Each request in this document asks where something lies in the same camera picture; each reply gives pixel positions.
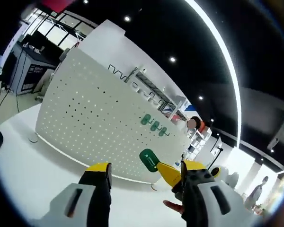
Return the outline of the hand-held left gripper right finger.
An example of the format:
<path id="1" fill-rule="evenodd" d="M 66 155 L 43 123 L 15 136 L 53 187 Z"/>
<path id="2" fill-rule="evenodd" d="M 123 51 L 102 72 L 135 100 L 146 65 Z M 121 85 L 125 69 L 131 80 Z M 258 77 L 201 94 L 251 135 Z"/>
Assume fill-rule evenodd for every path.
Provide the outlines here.
<path id="1" fill-rule="evenodd" d="M 188 227 L 250 227 L 253 214 L 231 187 L 193 161 L 181 162 L 182 219 Z"/>

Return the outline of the person's right hand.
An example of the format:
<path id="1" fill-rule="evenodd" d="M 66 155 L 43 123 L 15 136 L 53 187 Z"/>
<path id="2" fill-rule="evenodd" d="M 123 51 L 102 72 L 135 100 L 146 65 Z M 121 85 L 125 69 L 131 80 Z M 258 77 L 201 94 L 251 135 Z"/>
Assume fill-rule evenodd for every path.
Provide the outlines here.
<path id="1" fill-rule="evenodd" d="M 183 214 L 183 212 L 184 212 L 184 208 L 183 208 L 182 205 L 172 203 L 172 202 L 170 202 L 170 201 L 168 201 L 168 200 L 164 200 L 164 201 L 163 201 L 163 204 L 164 204 L 166 207 L 168 207 L 168 208 L 170 208 L 170 209 L 172 209 L 172 210 L 174 210 L 174 211 L 176 211 L 176 212 L 178 212 L 178 213 L 180 213 L 180 214 Z"/>

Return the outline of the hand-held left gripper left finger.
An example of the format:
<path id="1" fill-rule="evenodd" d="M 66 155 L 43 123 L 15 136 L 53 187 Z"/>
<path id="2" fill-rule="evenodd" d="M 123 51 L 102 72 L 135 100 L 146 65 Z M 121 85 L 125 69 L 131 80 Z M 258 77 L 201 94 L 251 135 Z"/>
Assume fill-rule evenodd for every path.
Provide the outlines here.
<path id="1" fill-rule="evenodd" d="M 88 167 L 50 202 L 43 227 L 107 227 L 111 205 L 111 163 Z"/>

